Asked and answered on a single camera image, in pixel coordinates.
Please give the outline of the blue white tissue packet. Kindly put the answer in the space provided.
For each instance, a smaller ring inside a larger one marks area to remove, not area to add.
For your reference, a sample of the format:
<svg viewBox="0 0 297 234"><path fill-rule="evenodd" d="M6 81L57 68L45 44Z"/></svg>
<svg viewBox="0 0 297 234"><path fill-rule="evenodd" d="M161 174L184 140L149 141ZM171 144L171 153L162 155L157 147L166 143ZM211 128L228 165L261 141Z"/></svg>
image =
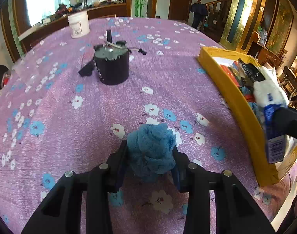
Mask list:
<svg viewBox="0 0 297 234"><path fill-rule="evenodd" d="M265 152L267 161L270 164L282 162L286 149L286 135L278 132L274 126L274 113L279 108L287 108L285 105L270 104L263 108L264 123L263 128L265 131Z"/></svg>

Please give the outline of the blue fluffy cloth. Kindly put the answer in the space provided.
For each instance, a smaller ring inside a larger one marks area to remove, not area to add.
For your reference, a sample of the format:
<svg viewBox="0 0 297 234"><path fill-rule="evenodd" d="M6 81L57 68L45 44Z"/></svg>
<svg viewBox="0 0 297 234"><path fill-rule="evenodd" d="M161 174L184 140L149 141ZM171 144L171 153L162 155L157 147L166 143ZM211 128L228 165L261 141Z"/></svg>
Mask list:
<svg viewBox="0 0 297 234"><path fill-rule="evenodd" d="M167 124L141 125L127 136L129 165L144 182L156 182L175 167L176 136Z"/></svg>

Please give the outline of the white cloth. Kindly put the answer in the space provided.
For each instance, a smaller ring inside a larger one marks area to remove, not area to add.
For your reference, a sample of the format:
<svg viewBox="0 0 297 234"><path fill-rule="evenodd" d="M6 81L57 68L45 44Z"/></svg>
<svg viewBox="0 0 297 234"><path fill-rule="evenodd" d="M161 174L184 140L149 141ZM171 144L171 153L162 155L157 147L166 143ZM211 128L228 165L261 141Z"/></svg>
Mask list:
<svg viewBox="0 0 297 234"><path fill-rule="evenodd" d="M276 70L264 66L259 67L258 70L265 79L253 83L253 94L257 105L262 108L268 105L287 107L289 99L278 83Z"/></svg>

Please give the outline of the black gold snack bag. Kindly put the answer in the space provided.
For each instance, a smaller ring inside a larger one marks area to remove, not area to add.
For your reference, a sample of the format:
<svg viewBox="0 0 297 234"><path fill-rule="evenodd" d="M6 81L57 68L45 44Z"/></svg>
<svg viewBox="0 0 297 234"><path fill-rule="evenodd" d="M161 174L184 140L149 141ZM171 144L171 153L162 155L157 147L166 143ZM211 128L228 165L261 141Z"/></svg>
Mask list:
<svg viewBox="0 0 297 234"><path fill-rule="evenodd" d="M255 82L264 81L265 77L252 63L245 63L241 58L238 59L241 70L244 76L241 78L243 85L247 88L252 88Z"/></svg>

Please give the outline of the yellow cardboard box lid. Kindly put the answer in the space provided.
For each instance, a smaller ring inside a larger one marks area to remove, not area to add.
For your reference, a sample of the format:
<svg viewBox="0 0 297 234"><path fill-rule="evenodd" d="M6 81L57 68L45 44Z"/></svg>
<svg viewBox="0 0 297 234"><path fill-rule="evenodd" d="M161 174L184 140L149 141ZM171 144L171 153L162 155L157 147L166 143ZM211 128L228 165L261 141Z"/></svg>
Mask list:
<svg viewBox="0 0 297 234"><path fill-rule="evenodd" d="M226 74L225 70L222 69L220 64L214 60L214 57L226 58L231 61L240 58L257 68L261 65L253 57L246 54L213 47L202 47L198 56L200 65L219 89L243 133L258 184L260 186L271 186L279 183L296 162L297 144L292 148L291 153L284 158L280 166L267 162L265 135L260 122L239 88Z"/></svg>

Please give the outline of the purple floral tablecloth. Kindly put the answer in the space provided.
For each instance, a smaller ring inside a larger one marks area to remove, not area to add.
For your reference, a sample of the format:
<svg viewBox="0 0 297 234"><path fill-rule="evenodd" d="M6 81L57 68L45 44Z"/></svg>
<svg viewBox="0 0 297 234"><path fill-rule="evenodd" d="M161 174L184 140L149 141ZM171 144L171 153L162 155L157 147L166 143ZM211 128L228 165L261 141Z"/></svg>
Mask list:
<svg viewBox="0 0 297 234"><path fill-rule="evenodd" d="M92 20L90 33L69 27L34 47L39 79L27 86L12 73L0 96L0 216L20 233L58 179L105 161L142 124L167 124L179 151L213 172L232 170L269 219L296 181L297 162L284 179L260 188L249 151L224 99L197 61L218 47L190 26L168 20ZM114 41L141 48L129 56L129 78L107 86L81 77L94 45L111 29Z"/></svg>

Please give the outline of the person in dark clothes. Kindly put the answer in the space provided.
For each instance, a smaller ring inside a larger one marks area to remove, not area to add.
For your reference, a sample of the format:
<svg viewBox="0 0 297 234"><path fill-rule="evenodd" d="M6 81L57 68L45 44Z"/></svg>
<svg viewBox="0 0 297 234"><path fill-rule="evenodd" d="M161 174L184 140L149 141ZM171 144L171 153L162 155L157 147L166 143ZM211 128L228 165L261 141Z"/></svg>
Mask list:
<svg viewBox="0 0 297 234"><path fill-rule="evenodd" d="M190 12L193 13L194 19L192 22L192 27L197 29L200 23L208 16L208 10L202 0L197 0L190 6Z"/></svg>

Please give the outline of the black power adapter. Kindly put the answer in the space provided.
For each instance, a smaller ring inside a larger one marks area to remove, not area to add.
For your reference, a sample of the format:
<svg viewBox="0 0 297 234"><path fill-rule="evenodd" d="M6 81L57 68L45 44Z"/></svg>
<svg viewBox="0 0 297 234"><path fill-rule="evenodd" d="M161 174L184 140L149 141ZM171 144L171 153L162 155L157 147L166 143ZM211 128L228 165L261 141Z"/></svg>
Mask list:
<svg viewBox="0 0 297 234"><path fill-rule="evenodd" d="M95 62L91 60L86 65L84 65L78 73L81 77L90 77L93 74L95 66Z"/></svg>

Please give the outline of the clear plastic cup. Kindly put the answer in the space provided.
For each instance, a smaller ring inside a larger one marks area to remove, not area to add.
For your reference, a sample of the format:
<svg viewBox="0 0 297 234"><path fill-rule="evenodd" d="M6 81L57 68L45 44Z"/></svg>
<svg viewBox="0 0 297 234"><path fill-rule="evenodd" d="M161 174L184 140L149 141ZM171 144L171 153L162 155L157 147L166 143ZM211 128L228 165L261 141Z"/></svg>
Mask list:
<svg viewBox="0 0 297 234"><path fill-rule="evenodd" d="M34 84L40 77L37 60L35 51L32 49L20 57L12 67L12 70L27 86Z"/></svg>

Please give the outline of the black cylindrical motor device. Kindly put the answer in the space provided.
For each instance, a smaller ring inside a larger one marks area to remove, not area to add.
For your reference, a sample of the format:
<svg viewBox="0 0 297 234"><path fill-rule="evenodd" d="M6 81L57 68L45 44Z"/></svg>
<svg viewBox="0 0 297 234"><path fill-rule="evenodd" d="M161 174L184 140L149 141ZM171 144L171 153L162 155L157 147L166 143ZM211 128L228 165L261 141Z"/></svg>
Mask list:
<svg viewBox="0 0 297 234"><path fill-rule="evenodd" d="M129 48L126 41L113 43L111 30L106 31L105 44L94 46L93 61L100 81L105 85L119 85L129 78L129 55L132 51L146 55L141 48Z"/></svg>

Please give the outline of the white plastic jar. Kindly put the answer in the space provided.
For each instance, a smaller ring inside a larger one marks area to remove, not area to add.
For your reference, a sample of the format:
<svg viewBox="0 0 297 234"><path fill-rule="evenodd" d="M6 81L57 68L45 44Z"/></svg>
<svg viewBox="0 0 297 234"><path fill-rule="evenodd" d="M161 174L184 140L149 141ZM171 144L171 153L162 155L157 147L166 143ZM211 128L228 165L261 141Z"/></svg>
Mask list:
<svg viewBox="0 0 297 234"><path fill-rule="evenodd" d="M86 11L81 11L68 16L68 23L71 29L71 37L73 39L80 38L89 34L89 19Z"/></svg>

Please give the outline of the wooden counter with clutter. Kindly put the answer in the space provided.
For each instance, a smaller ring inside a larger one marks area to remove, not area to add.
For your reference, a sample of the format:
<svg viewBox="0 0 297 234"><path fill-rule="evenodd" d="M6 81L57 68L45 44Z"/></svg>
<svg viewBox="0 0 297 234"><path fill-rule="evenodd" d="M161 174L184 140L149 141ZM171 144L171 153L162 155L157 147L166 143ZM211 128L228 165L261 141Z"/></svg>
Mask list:
<svg viewBox="0 0 297 234"><path fill-rule="evenodd" d="M39 40L42 37L49 36L53 32L61 30L62 28L69 25L68 16L77 15L84 11L87 12L88 19L92 20L97 18L110 18L114 16L131 16L131 8L131 0L124 0L123 3L111 3L109 5L92 7L90 9L77 12L73 11L71 14L65 14L63 17L56 19L44 26L29 28L27 31L19 36L19 41L21 42L31 40L33 42L34 40Z"/></svg>

